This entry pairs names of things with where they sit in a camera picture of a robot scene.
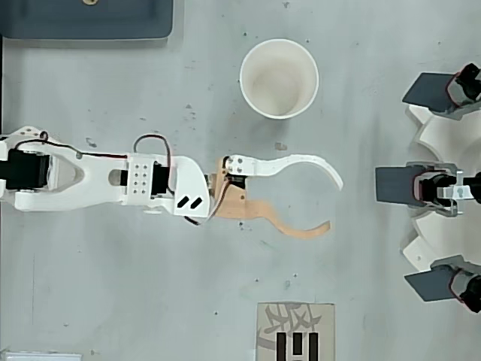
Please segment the tan gripper with servo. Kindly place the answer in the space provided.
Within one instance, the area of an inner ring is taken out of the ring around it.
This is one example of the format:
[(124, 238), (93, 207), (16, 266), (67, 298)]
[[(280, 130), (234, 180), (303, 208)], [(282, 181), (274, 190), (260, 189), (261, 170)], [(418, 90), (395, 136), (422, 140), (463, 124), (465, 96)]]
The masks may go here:
[(294, 229), (284, 223), (268, 202), (249, 200), (248, 177), (271, 177), (296, 164), (311, 164), (322, 169), (339, 190), (343, 180), (325, 159), (306, 154), (292, 154), (272, 160), (251, 156), (230, 155), (218, 161), (216, 171), (207, 175), (207, 187), (214, 200), (214, 215), (233, 220), (251, 220), (264, 217), (284, 235), (299, 239), (311, 239), (324, 235), (331, 229), (329, 220), (312, 229)]

